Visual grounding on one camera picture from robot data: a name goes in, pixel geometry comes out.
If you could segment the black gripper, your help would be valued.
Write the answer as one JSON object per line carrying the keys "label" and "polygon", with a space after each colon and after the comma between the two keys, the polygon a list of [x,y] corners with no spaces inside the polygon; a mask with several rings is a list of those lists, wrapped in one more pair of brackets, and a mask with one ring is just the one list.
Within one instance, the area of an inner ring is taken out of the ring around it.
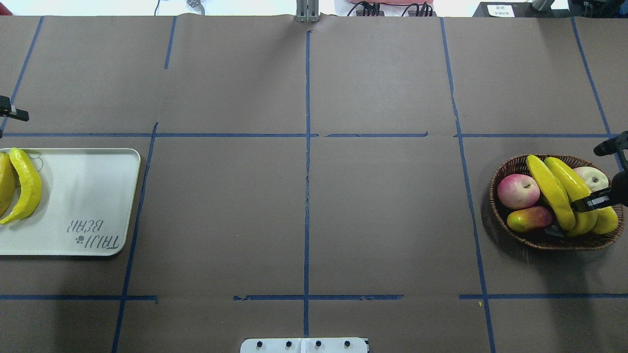
{"label": "black gripper", "polygon": [[597,156],[614,155],[619,159],[621,170],[616,174],[609,187],[594,191],[587,197],[572,202],[572,210],[589,212],[606,206],[628,205],[628,161],[625,151],[628,149],[628,132],[607,139],[594,147]]}

